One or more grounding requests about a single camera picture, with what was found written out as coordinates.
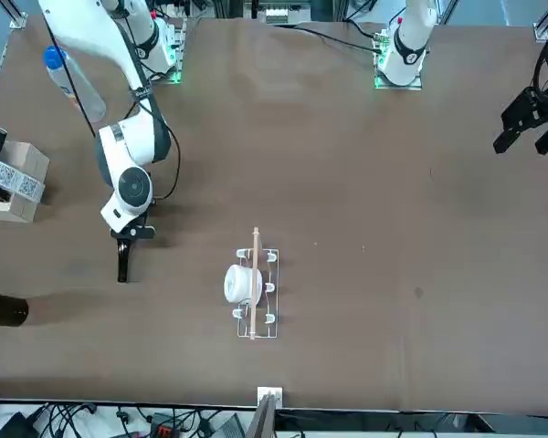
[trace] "wooden stick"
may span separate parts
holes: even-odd
[[[258,296],[258,244],[259,230],[254,227],[254,249],[252,253],[252,317],[249,324],[249,338],[256,338],[256,305]]]

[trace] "barcode label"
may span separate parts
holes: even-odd
[[[27,177],[26,175],[22,179],[22,184],[18,188],[20,194],[27,196],[29,198],[34,197],[35,190],[38,187],[38,181],[33,180],[32,178]]]
[[[11,187],[14,177],[15,170],[12,167],[5,166],[0,162],[0,185]]]
[[[45,184],[42,182],[3,162],[0,162],[0,187],[34,203],[40,202],[45,190]]]

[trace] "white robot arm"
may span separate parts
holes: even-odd
[[[133,91],[148,84],[130,38],[92,0],[39,0],[45,19],[57,39],[68,47],[107,57],[120,66]],[[163,160],[171,146],[154,96],[145,93],[141,110],[126,120],[100,129],[96,157],[113,195],[101,210],[111,229],[119,233],[144,213],[153,199],[153,185],[142,168]]]
[[[390,82],[406,86],[415,79],[436,23],[435,0],[406,0],[402,23],[389,29],[390,46],[380,66]]]
[[[153,19],[145,0],[101,0],[108,15],[133,38],[144,74],[166,73],[176,64],[174,25]]]

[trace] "white mug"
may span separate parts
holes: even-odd
[[[262,296],[262,273],[258,271],[258,287],[256,289],[256,304]],[[223,290],[226,300],[237,304],[252,298],[252,268],[240,265],[232,265],[226,272],[223,282]]]

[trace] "plastic water bottle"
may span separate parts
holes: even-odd
[[[100,94],[96,91],[95,88],[91,85],[89,80],[85,77],[79,65],[75,60],[69,56],[69,54],[61,49],[61,53],[65,57],[65,64],[69,70],[69,74],[73,79],[73,84],[75,84],[75,89],[79,94],[81,103],[83,104],[83,109],[88,115],[90,122],[95,123],[103,119],[103,116],[106,114],[106,104],[101,98]],[[63,60],[59,55],[57,48],[55,46],[49,46],[45,49],[43,55],[43,60],[45,61],[45,66],[47,67],[47,73],[53,79],[60,88],[63,90],[65,95],[71,100],[71,103],[77,107],[79,111],[81,108],[77,102],[77,98],[73,93],[73,88],[63,67]]]

